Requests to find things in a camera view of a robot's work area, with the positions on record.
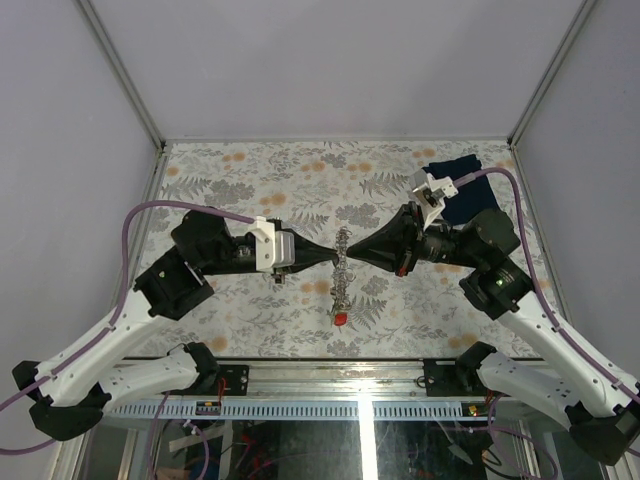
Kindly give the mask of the large metal keyring disc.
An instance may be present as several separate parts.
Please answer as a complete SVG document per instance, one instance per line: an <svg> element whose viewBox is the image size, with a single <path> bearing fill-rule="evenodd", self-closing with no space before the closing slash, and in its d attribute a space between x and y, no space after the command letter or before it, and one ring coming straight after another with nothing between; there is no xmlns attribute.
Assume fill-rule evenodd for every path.
<svg viewBox="0 0 640 480"><path fill-rule="evenodd" d="M343 226L341 227L335 239L335 250L339 255L339 262L334 267L332 273L332 286L330 295L333 300L330 315L333 317L336 313L346 312L351 309L351 300L347 292L349 284L354 280L355 274L348 264L347 249L351 231Z"/></svg>

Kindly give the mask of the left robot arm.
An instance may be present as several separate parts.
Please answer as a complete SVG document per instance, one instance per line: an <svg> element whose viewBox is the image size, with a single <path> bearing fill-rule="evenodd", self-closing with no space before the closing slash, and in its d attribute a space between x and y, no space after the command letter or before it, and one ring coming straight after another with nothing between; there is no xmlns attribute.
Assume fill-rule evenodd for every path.
<svg viewBox="0 0 640 480"><path fill-rule="evenodd" d="M268 274L283 282L319 263L337 262L331 248L302 237L281 221L213 207L172 202L185 210L172 230L172 247L120 289L116 306L62 352L23 361L12 370L29 416L53 440L73 439L104 414L159 393L218 394L220 366L201 342L183 343L137 366L120 361L155 333L181 320L214 294L208 277Z"/></svg>

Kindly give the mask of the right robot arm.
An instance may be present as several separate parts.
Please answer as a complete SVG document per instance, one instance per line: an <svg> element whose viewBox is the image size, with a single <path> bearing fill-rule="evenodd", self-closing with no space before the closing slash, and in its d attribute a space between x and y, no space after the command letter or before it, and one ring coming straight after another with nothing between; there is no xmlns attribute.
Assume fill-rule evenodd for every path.
<svg viewBox="0 0 640 480"><path fill-rule="evenodd" d="M508 215L486 209L461 228L426 227L422 220L420 207L409 202L347 255L398 277L419 261L470 268L459 282L469 303L528 343L555 373L520 366L477 342L456 361L458 387L520 400L564 427L593 459L616 464L639 436L639 381L546 304L531 276L511 260L520 241Z"/></svg>

